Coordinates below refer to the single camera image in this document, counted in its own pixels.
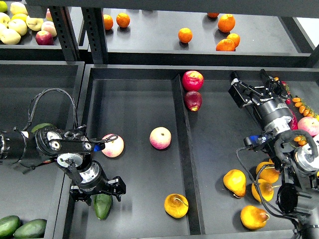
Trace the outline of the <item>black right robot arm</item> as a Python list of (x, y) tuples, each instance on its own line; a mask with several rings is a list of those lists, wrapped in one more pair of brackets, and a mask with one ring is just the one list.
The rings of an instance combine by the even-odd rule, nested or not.
[(260, 135), (244, 139), (245, 149), (263, 151), (273, 164), (262, 166), (279, 171), (281, 185), (273, 206), (261, 197), (272, 216), (294, 225), (295, 239), (319, 237), (319, 139), (302, 129), (291, 129), (294, 114), (288, 86), (260, 70), (261, 86), (244, 83), (236, 71), (231, 73), (229, 94), (239, 108), (251, 106), (262, 129)]

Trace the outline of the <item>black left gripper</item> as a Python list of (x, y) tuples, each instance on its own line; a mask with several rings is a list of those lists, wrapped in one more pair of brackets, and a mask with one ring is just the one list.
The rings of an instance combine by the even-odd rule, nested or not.
[(122, 195), (126, 194), (126, 184), (120, 176), (112, 180), (99, 177), (87, 184), (72, 185), (69, 193), (74, 201), (85, 202), (88, 206), (92, 205), (91, 196), (98, 194), (115, 196), (120, 202)]

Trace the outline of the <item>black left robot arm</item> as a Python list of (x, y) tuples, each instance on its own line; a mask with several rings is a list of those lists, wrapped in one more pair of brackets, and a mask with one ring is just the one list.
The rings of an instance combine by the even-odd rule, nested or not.
[(36, 95), (28, 108), (28, 122), (23, 130), (0, 131), (0, 163), (23, 174), (39, 166), (54, 163), (70, 179), (70, 195), (74, 201), (91, 204), (92, 195), (111, 195), (118, 201), (126, 193), (121, 177), (109, 180), (101, 164), (92, 159), (93, 153), (105, 148), (105, 144), (118, 139), (112, 134), (106, 139), (89, 139), (86, 126), (78, 125), (75, 101), (70, 97), (73, 110), (73, 128), (62, 130), (54, 125), (37, 125), (29, 131), (40, 99), (49, 92), (68, 95), (63, 89), (45, 89)]

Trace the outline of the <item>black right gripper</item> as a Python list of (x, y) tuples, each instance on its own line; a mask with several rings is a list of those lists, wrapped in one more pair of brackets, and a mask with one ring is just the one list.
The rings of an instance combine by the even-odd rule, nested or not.
[(260, 70), (260, 77), (263, 86), (251, 86), (244, 83), (236, 71), (231, 73), (231, 88), (229, 94), (239, 108), (247, 105), (257, 105), (274, 100), (288, 98), (287, 91), (280, 81), (275, 81), (273, 77), (269, 76), (264, 70)]

